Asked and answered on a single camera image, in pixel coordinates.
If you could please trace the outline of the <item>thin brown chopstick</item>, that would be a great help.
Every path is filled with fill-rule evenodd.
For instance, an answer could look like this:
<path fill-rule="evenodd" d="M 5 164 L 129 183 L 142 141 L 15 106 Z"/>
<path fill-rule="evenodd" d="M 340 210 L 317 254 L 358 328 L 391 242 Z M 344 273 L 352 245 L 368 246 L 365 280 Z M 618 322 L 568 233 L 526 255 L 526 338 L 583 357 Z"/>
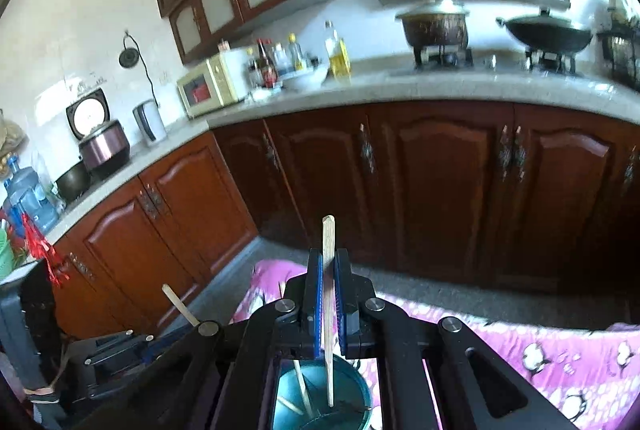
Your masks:
<path fill-rule="evenodd" d="M 334 216 L 325 216 L 322 219 L 321 253 L 323 265 L 322 328 L 324 342 L 324 362 L 326 363 L 326 400 L 328 401 L 329 408 L 332 408 L 334 406 L 333 317 L 335 313 L 335 285 L 333 277 L 333 261 L 335 256 Z"/>

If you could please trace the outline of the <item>white bowl teal rim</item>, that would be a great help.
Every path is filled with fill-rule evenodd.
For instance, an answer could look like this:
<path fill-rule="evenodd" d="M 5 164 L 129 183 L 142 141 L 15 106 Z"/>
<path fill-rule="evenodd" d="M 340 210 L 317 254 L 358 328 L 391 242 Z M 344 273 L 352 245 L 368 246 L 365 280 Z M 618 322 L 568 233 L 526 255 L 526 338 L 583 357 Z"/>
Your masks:
<path fill-rule="evenodd" d="M 304 416 L 287 410 L 280 403 L 274 409 L 272 428 L 285 429 L 369 429 L 372 415 L 372 394 L 356 367 L 334 356 L 334 406 L 326 400 L 326 363 L 323 358 L 299 361 L 306 381 L 314 418 L 309 419 L 295 376 L 294 360 L 282 362 L 277 397 L 282 396 L 299 407 Z"/>

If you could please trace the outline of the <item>black pot on counter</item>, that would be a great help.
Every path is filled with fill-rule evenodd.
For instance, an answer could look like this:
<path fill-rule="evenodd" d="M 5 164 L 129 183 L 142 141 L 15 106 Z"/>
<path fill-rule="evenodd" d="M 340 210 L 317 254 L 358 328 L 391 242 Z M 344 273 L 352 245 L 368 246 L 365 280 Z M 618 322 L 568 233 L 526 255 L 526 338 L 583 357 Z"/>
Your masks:
<path fill-rule="evenodd" d="M 74 202 L 78 197 L 85 194 L 91 186 L 91 176 L 82 160 L 74 164 L 67 171 L 55 180 L 58 196 L 66 204 Z"/>

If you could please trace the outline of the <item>blue water jug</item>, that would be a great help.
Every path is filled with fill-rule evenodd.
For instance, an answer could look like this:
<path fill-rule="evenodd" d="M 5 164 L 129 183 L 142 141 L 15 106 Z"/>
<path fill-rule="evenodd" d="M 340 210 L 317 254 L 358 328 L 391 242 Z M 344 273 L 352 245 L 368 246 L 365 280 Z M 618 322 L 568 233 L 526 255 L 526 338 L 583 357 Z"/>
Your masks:
<path fill-rule="evenodd" d="M 6 162 L 11 173 L 6 180 L 11 206 L 25 213 L 41 234 L 47 234 L 58 222 L 58 213 L 47 198 L 37 172 L 32 167 L 22 168 L 15 155 L 9 156 Z"/>

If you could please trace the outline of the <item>dark wooden base cabinets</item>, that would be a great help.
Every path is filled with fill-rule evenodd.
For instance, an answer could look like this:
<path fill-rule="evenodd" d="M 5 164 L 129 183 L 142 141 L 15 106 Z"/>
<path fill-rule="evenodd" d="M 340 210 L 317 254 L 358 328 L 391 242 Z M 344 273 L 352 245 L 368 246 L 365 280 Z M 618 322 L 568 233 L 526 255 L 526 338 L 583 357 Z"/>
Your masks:
<path fill-rule="evenodd" d="M 56 316 L 87 338 L 158 332 L 254 237 L 337 243 L 445 282 L 639 302 L 639 129 L 544 105 L 308 110 L 202 133 L 101 199 L 56 243 Z"/>

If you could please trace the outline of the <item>rice cooker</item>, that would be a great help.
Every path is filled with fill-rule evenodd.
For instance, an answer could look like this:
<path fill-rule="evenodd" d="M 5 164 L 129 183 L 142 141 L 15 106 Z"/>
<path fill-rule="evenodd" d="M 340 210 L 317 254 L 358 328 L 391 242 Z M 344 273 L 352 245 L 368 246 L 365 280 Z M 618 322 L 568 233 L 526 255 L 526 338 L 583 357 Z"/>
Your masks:
<path fill-rule="evenodd" d="M 101 88 L 89 92 L 65 109 L 82 163 L 93 179 L 104 181 L 130 158 L 130 144 L 122 124 L 111 117 Z"/>

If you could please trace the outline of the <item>white mixing bowl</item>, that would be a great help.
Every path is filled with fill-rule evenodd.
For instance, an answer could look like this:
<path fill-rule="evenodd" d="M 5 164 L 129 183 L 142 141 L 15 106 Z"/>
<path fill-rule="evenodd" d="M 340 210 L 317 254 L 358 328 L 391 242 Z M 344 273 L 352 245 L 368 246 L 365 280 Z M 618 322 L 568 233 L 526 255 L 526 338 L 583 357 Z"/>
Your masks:
<path fill-rule="evenodd" d="M 317 90 L 328 76 L 329 66 L 320 64 L 298 72 L 291 72 L 281 78 L 282 88 L 293 92 Z"/>

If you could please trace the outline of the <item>pink penguin tablecloth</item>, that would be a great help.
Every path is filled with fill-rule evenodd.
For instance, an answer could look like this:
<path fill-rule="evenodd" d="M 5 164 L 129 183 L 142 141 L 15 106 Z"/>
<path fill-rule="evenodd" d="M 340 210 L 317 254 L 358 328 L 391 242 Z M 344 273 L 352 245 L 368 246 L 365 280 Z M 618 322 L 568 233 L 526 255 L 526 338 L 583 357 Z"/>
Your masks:
<path fill-rule="evenodd" d="M 639 327 L 563 329 L 488 320 L 381 292 L 408 315 L 465 322 L 579 429 L 639 427 Z"/>

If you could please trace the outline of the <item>cream microwave oven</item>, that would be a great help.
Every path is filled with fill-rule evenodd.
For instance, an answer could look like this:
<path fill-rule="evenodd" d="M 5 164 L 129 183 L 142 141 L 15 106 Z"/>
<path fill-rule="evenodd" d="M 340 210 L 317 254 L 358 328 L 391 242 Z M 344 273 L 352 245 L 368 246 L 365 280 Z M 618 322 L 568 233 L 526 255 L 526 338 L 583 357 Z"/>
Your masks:
<path fill-rule="evenodd" d="M 190 119 L 241 103 L 250 94 L 247 49 L 222 51 L 206 58 L 177 82 Z"/>

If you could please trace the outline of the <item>dark sauce bottle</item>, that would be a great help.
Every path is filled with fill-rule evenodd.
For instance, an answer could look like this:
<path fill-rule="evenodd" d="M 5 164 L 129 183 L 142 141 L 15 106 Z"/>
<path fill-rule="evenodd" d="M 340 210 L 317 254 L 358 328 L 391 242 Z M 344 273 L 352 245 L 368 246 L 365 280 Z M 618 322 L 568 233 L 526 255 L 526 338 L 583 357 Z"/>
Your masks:
<path fill-rule="evenodd" d="M 278 72 L 276 65 L 273 63 L 268 50 L 265 45 L 265 41 L 258 39 L 256 41 L 258 47 L 258 59 L 257 66 L 262 75 L 262 83 L 267 89 L 273 89 L 278 82 Z"/>

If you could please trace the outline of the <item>yellow oil bottle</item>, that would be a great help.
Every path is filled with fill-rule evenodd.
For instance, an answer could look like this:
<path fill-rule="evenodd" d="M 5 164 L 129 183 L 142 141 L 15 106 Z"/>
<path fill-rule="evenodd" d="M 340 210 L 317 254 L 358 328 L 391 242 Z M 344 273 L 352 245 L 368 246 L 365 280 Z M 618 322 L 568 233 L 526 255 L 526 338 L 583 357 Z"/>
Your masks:
<path fill-rule="evenodd" d="M 326 26 L 324 45 L 328 53 L 331 72 L 335 78 L 349 77 L 352 66 L 350 66 L 346 43 L 330 20 L 327 20 L 324 26 Z"/>

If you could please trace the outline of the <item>brown clay pot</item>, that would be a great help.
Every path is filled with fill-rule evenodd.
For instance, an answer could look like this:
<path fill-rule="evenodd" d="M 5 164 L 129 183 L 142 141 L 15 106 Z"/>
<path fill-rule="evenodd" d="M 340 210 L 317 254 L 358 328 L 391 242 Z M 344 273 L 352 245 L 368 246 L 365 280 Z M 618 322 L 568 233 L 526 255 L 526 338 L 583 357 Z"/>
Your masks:
<path fill-rule="evenodd" d="M 408 45 L 415 49 L 428 46 L 458 46 L 469 43 L 466 18 L 469 11 L 454 0 L 427 0 L 395 18 L 402 23 Z"/>

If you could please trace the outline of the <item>grey stone countertop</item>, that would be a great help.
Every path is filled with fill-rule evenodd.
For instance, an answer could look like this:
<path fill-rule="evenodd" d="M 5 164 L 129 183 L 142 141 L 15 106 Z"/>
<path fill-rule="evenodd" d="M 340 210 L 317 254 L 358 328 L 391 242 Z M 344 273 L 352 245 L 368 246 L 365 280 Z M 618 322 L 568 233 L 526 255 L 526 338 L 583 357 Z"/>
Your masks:
<path fill-rule="evenodd" d="M 472 68 L 410 69 L 402 56 L 369 58 L 357 63 L 348 79 L 329 78 L 318 90 L 278 91 L 258 101 L 245 100 L 168 127 L 163 141 L 132 148 L 126 166 L 75 200 L 46 235 L 51 244 L 134 176 L 197 136 L 228 124 L 306 110 L 405 101 L 485 101 L 549 105 L 638 124 L 639 93 L 605 76 L 530 72 L 519 62 L 477 60 Z"/>

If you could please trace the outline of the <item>black wok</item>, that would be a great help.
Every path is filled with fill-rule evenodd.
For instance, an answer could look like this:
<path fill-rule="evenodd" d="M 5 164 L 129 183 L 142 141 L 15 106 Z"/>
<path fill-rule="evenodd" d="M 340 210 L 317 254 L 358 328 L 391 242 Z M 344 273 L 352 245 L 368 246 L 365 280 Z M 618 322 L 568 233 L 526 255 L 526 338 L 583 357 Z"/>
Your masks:
<path fill-rule="evenodd" d="M 532 51 L 575 55 L 582 52 L 593 37 L 592 30 L 567 18 L 552 16 L 548 8 L 541 8 L 537 15 L 527 15 L 505 20 L 497 17 L 496 23 Z"/>

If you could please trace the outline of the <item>dish drying rack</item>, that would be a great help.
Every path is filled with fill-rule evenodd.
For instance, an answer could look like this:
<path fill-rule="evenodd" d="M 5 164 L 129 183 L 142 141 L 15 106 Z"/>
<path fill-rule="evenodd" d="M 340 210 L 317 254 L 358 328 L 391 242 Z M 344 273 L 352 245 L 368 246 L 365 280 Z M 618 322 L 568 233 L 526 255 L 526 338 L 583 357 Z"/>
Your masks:
<path fill-rule="evenodd" d="M 639 90 L 639 14 L 629 0 L 608 0 L 610 26 L 597 32 L 612 77 Z"/>

